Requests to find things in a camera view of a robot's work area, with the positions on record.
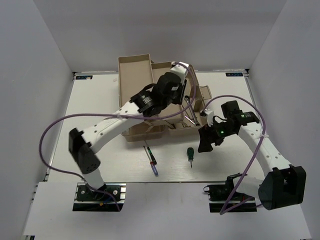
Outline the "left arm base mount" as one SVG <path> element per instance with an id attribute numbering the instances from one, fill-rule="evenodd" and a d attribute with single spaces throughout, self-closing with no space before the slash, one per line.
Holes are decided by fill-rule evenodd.
<path id="1" fill-rule="evenodd" d="M 119 212 L 122 210 L 126 197 L 125 183 L 106 183 L 105 193 L 89 189 L 85 183 L 78 183 L 73 201 L 73 212 Z"/>

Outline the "black green precision screwdriver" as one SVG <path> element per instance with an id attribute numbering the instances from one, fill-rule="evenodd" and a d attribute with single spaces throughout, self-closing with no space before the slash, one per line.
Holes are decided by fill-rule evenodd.
<path id="1" fill-rule="evenodd" d="M 149 157 L 149 160 L 154 164 L 154 165 L 157 165 L 157 160 L 155 158 L 155 156 L 153 155 L 148 143 L 146 141 L 144 141 L 145 143 L 145 146 L 144 146 L 144 149 L 146 150 L 146 153 Z"/>

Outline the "green stubby screwdriver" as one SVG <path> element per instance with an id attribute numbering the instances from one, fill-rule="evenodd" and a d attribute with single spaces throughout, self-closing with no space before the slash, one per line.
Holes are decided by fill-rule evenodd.
<path id="1" fill-rule="evenodd" d="M 191 168 L 193 167 L 194 154 L 195 154 L 194 148 L 188 147 L 186 151 L 186 155 Z"/>

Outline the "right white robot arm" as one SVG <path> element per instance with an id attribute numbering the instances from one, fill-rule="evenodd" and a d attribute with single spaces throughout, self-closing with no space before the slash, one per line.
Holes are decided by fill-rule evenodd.
<path id="1" fill-rule="evenodd" d="M 212 201 L 236 200 L 240 196 L 258 199 L 267 210 L 273 210 L 303 202 L 306 171 L 302 166 L 293 166 L 265 135 L 263 126 L 252 111 L 240 110 L 238 102 L 228 101 L 221 105 L 223 118 L 216 121 L 214 112 L 205 109 L 201 116 L 207 124 L 199 128 L 199 153 L 211 152 L 229 136 L 239 136 L 258 161 L 264 178 L 249 177 L 246 173 L 236 173 L 227 177 L 221 187 L 211 188 Z"/>

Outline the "beige plastic toolbox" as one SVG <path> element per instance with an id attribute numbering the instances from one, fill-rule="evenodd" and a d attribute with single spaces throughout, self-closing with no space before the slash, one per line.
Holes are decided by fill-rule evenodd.
<path id="1" fill-rule="evenodd" d="M 207 124 L 200 115 L 212 97 L 208 86 L 200 86 L 192 65 L 153 63 L 149 54 L 118 58 L 122 136 L 127 142 L 198 134 Z"/>

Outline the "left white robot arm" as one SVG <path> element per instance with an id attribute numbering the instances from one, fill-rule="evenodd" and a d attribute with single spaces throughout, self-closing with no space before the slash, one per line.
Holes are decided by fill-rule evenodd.
<path id="1" fill-rule="evenodd" d="M 170 104 L 181 104 L 186 76 L 186 70 L 172 68 L 161 75 L 157 83 L 147 85 L 132 96 L 115 112 L 115 118 L 106 118 L 82 131 L 74 128 L 69 132 L 68 150 L 89 185 L 90 196 L 99 200 L 106 193 L 97 152 L 113 138 L 142 123 L 145 118 L 158 115 Z"/>

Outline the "large silver ratchet wrench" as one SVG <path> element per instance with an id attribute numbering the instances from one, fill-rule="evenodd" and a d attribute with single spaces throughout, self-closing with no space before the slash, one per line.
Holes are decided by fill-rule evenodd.
<path id="1" fill-rule="evenodd" d="M 192 108 L 192 104 L 191 104 L 191 99 L 190 99 L 190 97 L 189 97 L 188 95 L 185 95 L 185 96 L 184 96 L 184 100 L 186 101 L 186 103 L 187 103 L 187 105 L 188 105 L 189 111 L 190 111 L 191 116 L 192 116 L 192 118 L 193 118 L 194 125 L 195 125 L 195 126 L 200 126 L 200 123 L 199 123 L 199 121 L 198 121 L 198 119 L 197 119 L 197 116 L 196 116 L 196 114 L 195 114 L 195 112 L 194 112 L 194 109 Z"/>

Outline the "red blue handle screwdriver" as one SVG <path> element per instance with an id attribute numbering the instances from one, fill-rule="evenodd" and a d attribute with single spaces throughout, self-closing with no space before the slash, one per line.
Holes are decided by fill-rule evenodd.
<path id="1" fill-rule="evenodd" d="M 156 176 L 156 177 L 158 177 L 159 176 L 159 173 L 158 173 L 158 170 L 157 170 L 157 168 L 156 168 L 156 165 L 154 165 L 151 161 L 150 161 L 150 159 L 149 159 L 149 162 L 150 162 L 150 166 L 151 166 L 151 169 L 152 169 L 152 171 L 153 171 L 153 174 Z"/>

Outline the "small silver ratchet wrench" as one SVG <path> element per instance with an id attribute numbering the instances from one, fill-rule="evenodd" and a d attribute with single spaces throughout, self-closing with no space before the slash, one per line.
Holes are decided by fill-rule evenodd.
<path id="1" fill-rule="evenodd" d="M 195 127 L 195 123 L 194 123 L 194 120 L 193 120 L 193 117 L 190 113 L 189 108 L 183 112 L 183 115 L 184 115 L 184 118 L 186 119 L 187 126 L 188 127 Z"/>

